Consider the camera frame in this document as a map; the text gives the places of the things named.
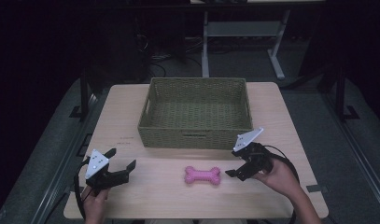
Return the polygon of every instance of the black cable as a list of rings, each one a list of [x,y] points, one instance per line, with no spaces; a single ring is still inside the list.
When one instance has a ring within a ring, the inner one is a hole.
[[[161,56],[162,58],[160,58],[160,59],[153,59],[152,60],[152,63],[161,63],[161,62],[164,62],[164,61],[168,61],[168,60],[171,60],[171,59],[173,59],[174,57],[172,56],[172,55],[170,55],[170,54],[166,54],[166,55],[162,55]]]
[[[93,189],[91,189],[91,190],[88,192],[87,196],[85,196],[85,198],[82,200],[83,203],[85,202],[85,200],[87,200],[88,196],[90,196],[90,194],[91,194],[92,191],[93,191]]]
[[[294,224],[295,219],[297,219],[297,214],[295,213],[295,210],[292,211],[291,219],[289,220],[289,224]]]
[[[198,61],[196,61],[195,59],[190,58],[190,57],[186,57],[186,59],[190,59],[191,61],[197,63],[202,68],[202,65],[200,63],[198,63]]]
[[[332,216],[328,215],[327,217],[329,218],[329,220],[330,220],[332,223],[334,223],[334,224],[338,224],[338,222],[336,222],[336,221],[334,220],[334,218],[332,218]]]
[[[237,45],[238,48],[240,49],[240,44],[232,41],[231,39],[229,39],[229,41],[227,41],[227,38],[219,38],[219,39],[216,39],[215,41],[211,42],[210,43],[210,50],[208,51],[208,53],[210,54],[227,54],[227,53],[230,53],[230,52],[233,52],[235,51],[235,48],[233,45]],[[221,51],[213,51],[213,47],[220,47],[220,48],[225,48],[225,47],[228,47],[229,49],[226,49],[226,50],[221,50]]]
[[[288,158],[279,148],[277,147],[273,147],[273,146],[265,146],[265,147],[271,147],[271,148],[274,148],[276,149],[277,151],[279,151],[286,159]]]
[[[153,71],[151,71],[150,69],[148,69],[148,75],[150,77],[155,77],[155,73]]]
[[[207,38],[207,44],[210,44],[212,43],[212,41],[215,41],[215,37],[210,37],[210,38]],[[186,53],[187,54],[192,54],[192,53],[198,53],[198,52],[201,52],[204,48],[204,44],[203,42],[201,42],[199,45],[197,46],[191,46],[189,48],[186,49]]]
[[[83,161],[77,171],[76,171],[76,175],[74,176],[74,192],[76,194],[76,200],[77,200],[77,205],[78,205],[78,209],[79,209],[79,212],[81,213],[82,217],[85,219],[85,210],[84,210],[84,204],[81,200],[81,192],[79,192],[79,172],[81,171],[81,168],[82,166],[88,164],[90,162],[90,158],[88,157],[85,161]]]
[[[163,70],[163,77],[166,77],[166,70],[164,69],[164,67],[162,67],[161,65],[156,64],[156,63],[150,63],[149,65],[154,65],[154,66],[160,67]]]
[[[204,46],[204,41],[201,37],[194,37],[194,39],[197,39],[199,41],[197,43],[191,44],[191,45],[188,45],[186,43],[186,53],[197,52],[197,50],[200,50]]]

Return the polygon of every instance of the wicker basket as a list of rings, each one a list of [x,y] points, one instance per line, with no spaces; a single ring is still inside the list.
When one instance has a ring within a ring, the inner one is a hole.
[[[138,124],[145,147],[232,149],[252,130],[242,78],[153,78]]]

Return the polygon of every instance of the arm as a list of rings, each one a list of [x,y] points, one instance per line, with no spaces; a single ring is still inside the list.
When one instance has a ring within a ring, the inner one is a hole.
[[[291,201],[301,223],[321,223],[315,207],[312,205],[309,197],[303,191],[289,167],[282,161],[276,159],[272,159],[271,162],[274,166],[271,173],[258,173],[254,175],[254,178],[276,192],[286,196]]]
[[[81,198],[84,202],[85,224],[102,224],[105,219],[105,205],[109,189],[102,189],[97,196],[87,186],[82,192]]]

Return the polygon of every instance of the dog bone toy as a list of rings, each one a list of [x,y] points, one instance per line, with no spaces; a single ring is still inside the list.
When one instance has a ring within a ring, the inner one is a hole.
[[[219,185],[219,168],[213,167],[210,171],[198,171],[192,166],[186,167],[186,176],[184,178],[187,184],[193,183],[195,180],[210,181],[214,185]]]

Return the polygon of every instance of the white desk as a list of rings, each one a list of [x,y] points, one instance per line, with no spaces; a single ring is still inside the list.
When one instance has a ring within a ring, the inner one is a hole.
[[[145,148],[137,123],[148,92],[148,85],[118,85],[111,88],[97,122],[87,154],[96,148],[102,153],[112,147],[110,172],[123,170],[137,160],[129,183],[110,191],[106,217],[110,218],[278,218],[290,217],[288,199],[265,187],[261,182],[245,182],[227,176],[224,171],[244,164],[230,150],[191,148]],[[279,89],[274,83],[247,83],[253,127],[265,131],[256,139],[264,145],[285,152],[298,170],[301,185],[317,181],[303,151],[300,138],[290,118]],[[221,169],[221,183],[187,185],[186,166],[199,170],[213,166]],[[80,173],[80,186],[85,186],[85,169]],[[320,217],[329,213],[321,192],[307,192]],[[81,218],[74,193],[64,209],[67,218]]]

